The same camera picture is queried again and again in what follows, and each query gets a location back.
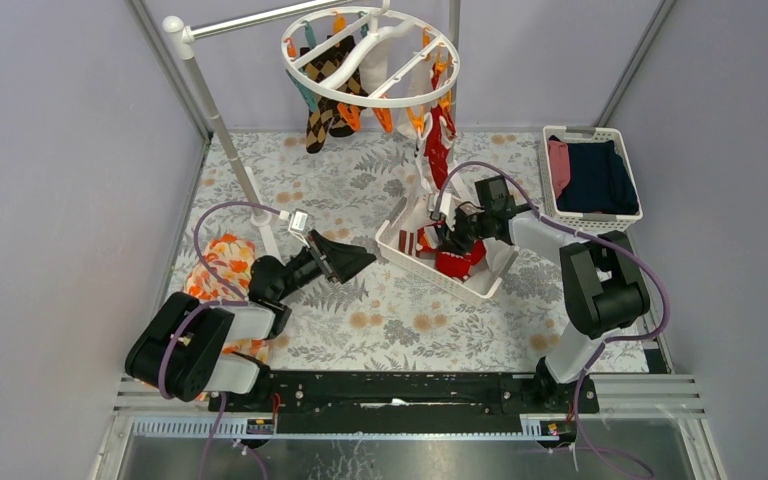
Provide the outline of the white sock with black stripes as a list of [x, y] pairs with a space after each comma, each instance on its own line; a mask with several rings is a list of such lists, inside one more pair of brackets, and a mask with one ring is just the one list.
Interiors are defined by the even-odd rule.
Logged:
[[433, 179], [430, 177], [430, 167], [426, 156], [427, 140], [433, 127], [431, 114], [426, 113], [422, 117], [422, 121], [422, 129], [416, 131], [417, 137], [413, 153], [418, 181], [417, 186], [415, 187], [415, 193], [420, 200], [424, 201], [426, 211], [432, 213], [434, 211], [434, 206], [436, 205], [438, 192]]

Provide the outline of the white round clip hanger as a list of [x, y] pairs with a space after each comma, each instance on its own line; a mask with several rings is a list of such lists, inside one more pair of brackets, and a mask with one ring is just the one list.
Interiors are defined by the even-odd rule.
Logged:
[[[322, 78], [305, 68], [353, 37], [355, 46]], [[281, 59], [294, 82], [320, 97], [364, 108], [419, 107], [448, 95], [461, 73], [454, 41], [413, 15], [378, 6], [324, 7], [293, 21], [283, 32]], [[419, 67], [441, 66], [437, 83], [410, 93], [400, 83]]]

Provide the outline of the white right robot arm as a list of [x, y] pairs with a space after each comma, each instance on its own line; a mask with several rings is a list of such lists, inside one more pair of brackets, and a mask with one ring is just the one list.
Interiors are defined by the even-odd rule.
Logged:
[[440, 217], [443, 251], [466, 256], [493, 239], [528, 249], [561, 269], [569, 323], [560, 343], [542, 358], [533, 386], [535, 402], [557, 412], [573, 398], [572, 384], [609, 336], [630, 327], [650, 309], [650, 295], [627, 236], [600, 236], [553, 222], [529, 204], [518, 204], [498, 175], [477, 182], [478, 203], [462, 202]]

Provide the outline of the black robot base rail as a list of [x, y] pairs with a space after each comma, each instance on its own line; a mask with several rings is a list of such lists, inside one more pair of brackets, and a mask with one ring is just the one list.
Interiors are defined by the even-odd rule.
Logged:
[[571, 423], [597, 414], [591, 379], [541, 374], [277, 370], [247, 394], [209, 400], [216, 412], [263, 413], [280, 434], [520, 434], [522, 416]]

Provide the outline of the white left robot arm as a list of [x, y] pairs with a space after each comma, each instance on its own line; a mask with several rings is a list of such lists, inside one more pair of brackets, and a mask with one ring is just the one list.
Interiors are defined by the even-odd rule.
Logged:
[[254, 261], [242, 302], [172, 294], [130, 349], [124, 370], [166, 399], [190, 402], [203, 393], [231, 393], [245, 410], [259, 410], [269, 401], [270, 369], [250, 354], [226, 352], [226, 343], [277, 337], [292, 313], [284, 302], [288, 296], [319, 278], [345, 283], [375, 260], [361, 246], [311, 231], [287, 262], [270, 255]]

